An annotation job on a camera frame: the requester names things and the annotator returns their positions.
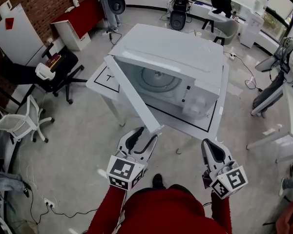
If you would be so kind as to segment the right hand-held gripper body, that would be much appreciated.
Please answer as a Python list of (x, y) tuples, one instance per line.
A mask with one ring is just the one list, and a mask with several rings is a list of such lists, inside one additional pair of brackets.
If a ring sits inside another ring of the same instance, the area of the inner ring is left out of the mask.
[(228, 162), (221, 169), (206, 170), (202, 179), (205, 188), (211, 188), (220, 199), (229, 197), (248, 184), (244, 168), (236, 160)]

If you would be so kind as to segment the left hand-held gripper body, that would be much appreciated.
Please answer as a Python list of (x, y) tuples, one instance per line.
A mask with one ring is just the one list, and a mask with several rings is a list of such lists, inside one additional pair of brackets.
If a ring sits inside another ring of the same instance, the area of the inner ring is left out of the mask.
[(149, 151), (129, 152), (119, 150), (110, 157), (106, 176), (111, 186), (130, 191), (143, 178), (149, 160)]

